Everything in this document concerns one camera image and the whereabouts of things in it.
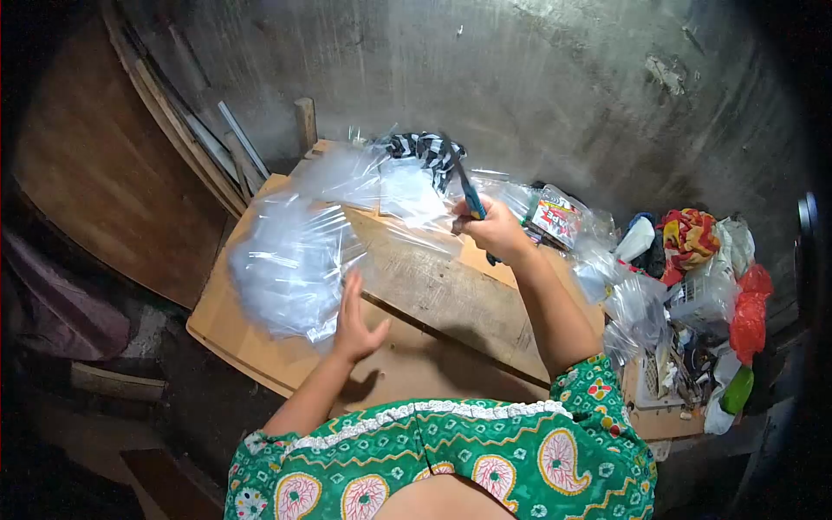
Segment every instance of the blue knife handle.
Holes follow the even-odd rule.
[[[468,211],[471,212],[471,216],[477,220],[485,220],[485,215],[488,213],[483,208],[483,203],[479,201],[479,197],[477,194],[465,194],[465,204],[468,205]],[[496,256],[492,255],[491,253],[486,252],[485,254],[486,260],[491,266],[502,264],[502,260],[497,258]]]

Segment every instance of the white lace trim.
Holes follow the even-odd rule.
[[[536,415],[536,414],[561,414],[572,418],[572,414],[563,408],[560,401],[537,401],[532,404],[512,403],[508,406],[496,406],[493,408],[485,408],[473,404],[461,404],[454,401],[419,401],[416,403],[403,404],[397,408],[386,409],[375,414],[375,418],[367,418],[359,421],[353,426],[345,426],[338,433],[327,435],[326,437],[312,437],[307,436],[293,441],[286,447],[283,457],[292,453],[296,449],[301,448],[317,448],[329,449],[341,441],[361,435],[367,432],[373,432],[385,424],[398,421],[402,418],[412,416],[416,412],[435,412],[440,414],[454,414],[462,417],[481,418],[487,420],[499,420],[506,418],[514,418],[518,415]]]

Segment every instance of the wooden plank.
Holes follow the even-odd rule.
[[[225,176],[225,173],[216,166],[210,157],[208,157],[205,149],[203,149],[202,145],[198,142],[198,140],[196,140],[196,136],[194,136],[193,132],[191,132],[191,129],[188,128],[185,122],[180,119],[176,109],[171,105],[171,102],[167,99],[164,92],[161,91],[156,79],[153,77],[153,74],[142,60],[136,61],[136,71],[147,86],[147,90],[153,98],[156,99],[156,102],[159,104],[162,112],[165,113],[168,121],[171,122],[174,130],[176,130],[176,134],[185,143],[187,149],[191,151],[191,154],[193,154],[196,158],[196,161],[200,164],[205,174],[208,175],[210,181],[217,187],[222,196],[225,197],[228,203],[233,206],[235,210],[240,213],[245,211],[246,204],[243,201],[242,195],[239,193],[231,180]]]
[[[63,233],[136,283],[192,308],[225,212],[122,71],[98,17],[62,41],[10,167]]]
[[[225,143],[228,145],[228,150],[231,152],[231,158],[234,159],[234,166],[237,169],[237,177],[240,179],[240,186],[246,184],[250,190],[251,195],[256,194],[261,187],[263,187],[263,177],[257,172],[257,169],[251,164],[249,155],[245,153],[243,143],[240,138],[233,131],[227,131],[225,135]]]
[[[159,106],[159,103],[156,102],[156,99],[151,94],[147,85],[141,78],[138,77],[135,65],[139,61],[139,58],[132,51],[131,46],[125,42],[121,34],[121,22],[118,20],[111,2],[109,0],[104,0],[100,3],[100,6],[102,17],[104,18],[107,33],[110,38],[110,44],[116,51],[116,55],[121,62],[121,67],[127,73],[127,76],[130,78],[130,82],[136,89],[136,92],[139,94],[139,97],[145,104],[147,110],[153,116],[156,124],[159,125],[176,151],[179,152],[179,155],[185,163],[187,163],[193,172],[196,173],[196,176],[199,177],[200,181],[202,181],[208,191],[222,204],[230,215],[236,219],[240,219],[242,212],[224,197],[210,177],[203,171],[202,166],[200,166],[200,163],[196,160],[193,153],[191,153],[191,150],[186,146],[185,142],[179,137],[176,129],[168,120],[167,116]]]
[[[170,520],[222,518],[222,505],[199,489],[164,450],[121,452],[124,463]]]
[[[295,121],[300,136],[300,156],[312,150],[318,142],[318,128],[314,118],[314,102],[308,97],[295,100]]]
[[[69,379],[77,389],[137,401],[158,401],[167,386],[165,381],[159,379],[119,374],[77,361],[72,362]]]
[[[401,314],[542,381],[546,368],[520,293],[483,273],[396,240],[384,224],[347,210],[377,270],[365,292]]]

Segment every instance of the white plastic bag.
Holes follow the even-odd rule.
[[[632,261],[641,253],[650,249],[655,236],[656,232],[653,230],[653,224],[647,218],[639,217],[624,235],[621,244],[616,247],[616,257],[623,262]]]

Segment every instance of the woman's right hand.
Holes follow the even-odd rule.
[[[508,206],[488,196],[480,196],[479,200],[486,211],[485,220],[474,220],[465,200],[453,208],[453,213],[458,216],[453,223],[455,235],[469,235],[479,249],[498,257],[506,265],[515,265],[528,251],[534,250],[534,244]]]

